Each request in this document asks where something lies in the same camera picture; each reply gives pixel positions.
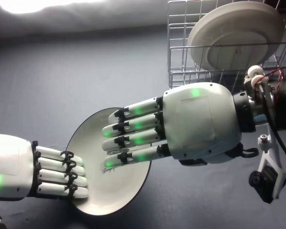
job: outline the white robotic hand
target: white robotic hand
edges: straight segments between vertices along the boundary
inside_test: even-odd
[[[102,145],[109,154],[104,164],[110,168],[172,156],[182,165],[200,166],[256,156],[256,151],[244,154],[240,143],[241,132],[246,132],[241,123],[246,120],[239,119],[246,118],[242,112],[250,107],[239,104],[246,100],[245,93],[232,96],[216,83],[193,83],[118,110],[102,130],[109,137]],[[161,140],[167,144],[128,149]]]
[[[86,198],[83,161],[72,152],[0,135],[0,200]]]

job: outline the metal wire basket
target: metal wire basket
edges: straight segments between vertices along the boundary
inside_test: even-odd
[[[240,44],[240,45],[213,45],[213,46],[187,46],[187,39],[192,28],[197,22],[208,12],[228,3],[233,0],[175,0],[168,2],[167,16],[167,40],[168,53],[167,65],[169,75],[169,87],[175,88],[181,85],[196,83],[196,82],[214,82],[226,86],[232,93],[239,92],[244,89],[244,76],[248,69],[233,69],[227,68],[222,70],[207,71],[201,67],[201,62],[194,62],[191,57],[191,49],[202,53],[204,49],[216,49],[218,60],[220,53],[224,49],[235,49],[241,46],[258,46],[258,45],[278,45],[277,51],[261,66],[265,73],[286,65],[286,2],[276,0],[272,5],[280,12],[284,18],[285,34],[281,43],[265,43],[265,44]]]

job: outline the robotic hand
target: robotic hand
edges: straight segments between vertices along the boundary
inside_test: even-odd
[[[102,145],[109,154],[104,165],[119,167],[172,156],[184,166],[204,166],[238,156],[255,157],[258,149],[244,150],[241,133],[267,124],[269,133],[258,138],[263,150],[260,166],[251,173],[249,184],[264,202],[271,203],[286,184],[276,142],[286,154],[277,133],[286,130],[286,84],[280,83],[281,73],[275,89],[268,76],[283,68],[264,74],[260,66],[252,66],[245,77],[246,90],[234,95],[216,83],[193,83],[114,112],[110,125],[102,130],[109,138]],[[129,151],[163,140],[167,143]]]
[[[87,180],[82,165],[82,159],[72,152],[0,135],[0,200],[86,198]]]

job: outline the ceramic plate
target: ceramic plate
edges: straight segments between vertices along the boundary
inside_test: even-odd
[[[273,7],[254,1],[221,6],[193,27],[188,46],[235,45],[282,42],[283,19]],[[194,62],[205,70],[238,70],[267,60],[276,45],[191,48]]]
[[[84,121],[73,134],[67,150],[84,161],[89,197],[73,200],[73,204],[90,215],[107,215],[128,204],[140,191],[151,162],[106,169],[107,156],[102,149],[102,128],[108,125],[108,116],[118,108],[99,111]]]

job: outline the black cable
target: black cable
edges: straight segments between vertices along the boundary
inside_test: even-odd
[[[267,103],[266,103],[265,93],[262,93],[262,102],[263,102],[263,108],[265,110],[265,115],[266,115],[267,121],[269,123],[269,126],[270,126],[272,132],[274,133],[277,142],[280,144],[282,150],[284,151],[284,153],[286,155],[286,146],[284,145],[280,135],[278,134],[276,128],[274,127],[274,125],[272,123],[272,120],[271,120],[271,117],[270,117],[270,113],[269,113],[269,110],[268,110],[268,107],[267,107]]]

